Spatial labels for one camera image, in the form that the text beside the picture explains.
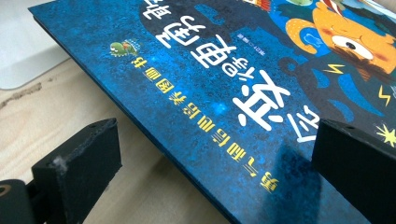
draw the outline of wooden table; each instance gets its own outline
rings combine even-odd
[[[117,118],[123,166],[85,223],[227,222],[72,60],[0,102],[0,179],[31,181],[32,165],[74,133]]]

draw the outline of blue book cover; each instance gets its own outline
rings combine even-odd
[[[395,147],[394,13],[371,0],[30,10],[230,221],[368,222],[310,161],[319,118]]]

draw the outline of cartoon bear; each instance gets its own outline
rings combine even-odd
[[[392,71],[396,66],[396,38],[379,35],[340,13],[333,12],[322,2],[317,2],[312,12],[313,21],[290,19],[286,31],[290,39],[300,49],[316,54],[314,46],[305,44],[300,38],[304,28],[314,28],[323,42],[345,61],[351,63],[367,81],[370,77],[390,83]]]

